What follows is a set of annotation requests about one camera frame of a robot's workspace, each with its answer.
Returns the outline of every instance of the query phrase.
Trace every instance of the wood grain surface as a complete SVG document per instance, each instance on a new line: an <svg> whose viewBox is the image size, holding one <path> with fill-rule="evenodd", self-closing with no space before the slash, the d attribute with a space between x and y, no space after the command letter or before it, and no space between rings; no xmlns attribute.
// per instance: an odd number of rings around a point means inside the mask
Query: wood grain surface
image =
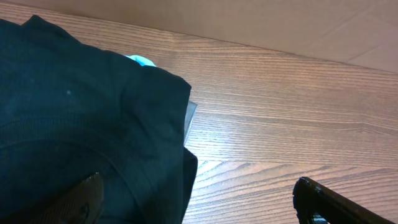
<svg viewBox="0 0 398 224"><path fill-rule="evenodd" d="M33 14L191 84L200 166L184 223L298 223L301 176L398 222L397 74L0 3L1 19Z"/></svg>

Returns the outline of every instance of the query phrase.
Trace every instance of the light blue fabric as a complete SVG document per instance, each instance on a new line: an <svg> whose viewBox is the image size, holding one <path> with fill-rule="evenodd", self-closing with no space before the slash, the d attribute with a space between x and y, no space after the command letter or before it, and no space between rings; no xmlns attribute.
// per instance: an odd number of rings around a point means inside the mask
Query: light blue fabric
<svg viewBox="0 0 398 224"><path fill-rule="evenodd" d="M138 62L141 66L147 65L147 66L156 67L156 65L155 65L151 60L149 60L148 58L145 58L145 57L143 57L143 56L140 56L140 55L132 55L132 56L127 56L127 55L125 55L125 56L128 57L129 59L135 60L135 61Z"/></svg>

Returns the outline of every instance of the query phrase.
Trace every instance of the cardboard box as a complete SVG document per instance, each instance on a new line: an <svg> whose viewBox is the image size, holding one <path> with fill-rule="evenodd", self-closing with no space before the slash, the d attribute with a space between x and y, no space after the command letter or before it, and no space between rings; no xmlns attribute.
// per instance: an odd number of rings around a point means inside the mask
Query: cardboard box
<svg viewBox="0 0 398 224"><path fill-rule="evenodd" d="M398 72L396 0L7 0Z"/></svg>

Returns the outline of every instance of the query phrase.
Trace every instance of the black cloth bag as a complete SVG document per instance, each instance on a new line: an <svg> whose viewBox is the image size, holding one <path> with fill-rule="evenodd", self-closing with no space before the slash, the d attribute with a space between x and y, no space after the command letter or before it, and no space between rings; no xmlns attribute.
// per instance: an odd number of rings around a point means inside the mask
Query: black cloth bag
<svg viewBox="0 0 398 224"><path fill-rule="evenodd" d="M39 16L0 20L0 219L29 219L99 173L98 223L181 223L197 171L183 146L190 89Z"/></svg>

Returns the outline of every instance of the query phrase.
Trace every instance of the wooden floor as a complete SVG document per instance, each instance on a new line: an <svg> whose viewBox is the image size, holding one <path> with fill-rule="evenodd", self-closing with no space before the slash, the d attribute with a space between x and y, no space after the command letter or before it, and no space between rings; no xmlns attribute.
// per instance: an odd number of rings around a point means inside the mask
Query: wooden floor
<svg viewBox="0 0 398 224"><path fill-rule="evenodd" d="M200 166L185 224L298 223L301 176L398 222L398 74L0 3L1 19L33 14L191 84Z"/></svg>

